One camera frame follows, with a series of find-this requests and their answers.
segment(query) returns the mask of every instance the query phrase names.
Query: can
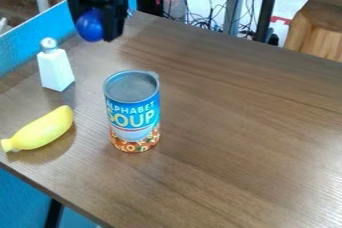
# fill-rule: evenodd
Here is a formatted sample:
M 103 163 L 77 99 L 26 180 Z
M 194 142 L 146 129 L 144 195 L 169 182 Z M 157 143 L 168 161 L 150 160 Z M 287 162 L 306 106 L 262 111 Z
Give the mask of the can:
M 160 83 L 158 74 L 128 70 L 104 83 L 111 143 L 128 153 L 144 152 L 160 138 Z

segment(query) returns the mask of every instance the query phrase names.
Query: blue ball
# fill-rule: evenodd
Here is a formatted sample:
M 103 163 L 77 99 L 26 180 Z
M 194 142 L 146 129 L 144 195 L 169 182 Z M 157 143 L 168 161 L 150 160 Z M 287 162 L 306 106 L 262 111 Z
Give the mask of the blue ball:
M 86 41 L 96 42 L 103 39 L 103 26 L 101 11 L 92 9 L 86 11 L 77 19 L 76 29 L 79 35 Z

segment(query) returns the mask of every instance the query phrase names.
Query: blue panel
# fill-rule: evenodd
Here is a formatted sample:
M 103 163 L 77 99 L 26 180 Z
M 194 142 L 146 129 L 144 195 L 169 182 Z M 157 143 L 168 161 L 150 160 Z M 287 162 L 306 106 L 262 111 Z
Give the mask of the blue panel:
M 3 34 L 0 36 L 0 77 L 33 58 L 43 38 L 60 41 L 74 31 L 68 4 L 63 1 Z
M 80 214 L 65 208 L 59 228 L 95 228 L 96 224 Z
M 51 199 L 0 169 L 0 227 L 43 228 Z

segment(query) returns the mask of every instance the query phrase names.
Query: yellow banana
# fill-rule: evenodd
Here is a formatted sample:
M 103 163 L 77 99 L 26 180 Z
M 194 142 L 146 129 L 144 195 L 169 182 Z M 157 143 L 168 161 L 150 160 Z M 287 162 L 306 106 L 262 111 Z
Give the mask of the yellow banana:
M 68 131 L 72 121 L 71 108 L 60 106 L 21 128 L 11 139 L 1 140 L 2 149 L 9 152 L 42 147 Z

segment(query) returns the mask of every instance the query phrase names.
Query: white salt shaker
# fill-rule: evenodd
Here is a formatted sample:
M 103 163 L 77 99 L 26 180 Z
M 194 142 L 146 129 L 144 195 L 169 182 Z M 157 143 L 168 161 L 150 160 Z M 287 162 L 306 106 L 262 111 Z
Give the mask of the white salt shaker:
M 42 86 L 62 92 L 75 81 L 68 56 L 53 38 L 44 38 L 40 46 L 42 52 L 37 55 L 37 60 Z

